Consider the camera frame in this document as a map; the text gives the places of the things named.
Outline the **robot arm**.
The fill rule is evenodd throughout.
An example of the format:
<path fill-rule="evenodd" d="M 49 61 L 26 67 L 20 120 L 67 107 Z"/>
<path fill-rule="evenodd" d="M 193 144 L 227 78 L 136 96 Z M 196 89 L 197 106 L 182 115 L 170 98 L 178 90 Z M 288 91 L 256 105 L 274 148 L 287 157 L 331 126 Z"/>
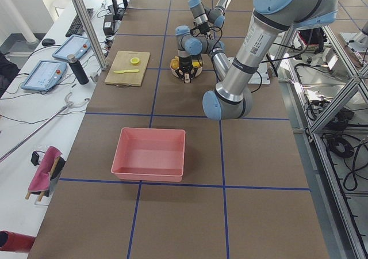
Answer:
<path fill-rule="evenodd" d="M 208 54 L 219 82 L 202 99 L 205 115 L 212 120 L 238 119 L 252 108 L 248 82 L 276 37 L 291 26 L 314 29 L 334 22 L 338 0 L 253 0 L 254 11 L 247 35 L 229 61 L 221 42 L 198 39 L 186 25 L 175 30 L 178 56 L 187 62 L 191 56 Z"/>
<path fill-rule="evenodd" d="M 188 0 L 188 6 L 194 18 L 192 35 L 203 35 L 213 39 L 212 32 L 221 32 L 225 21 L 225 12 L 232 0 L 218 0 L 212 8 L 207 7 L 201 0 Z"/>

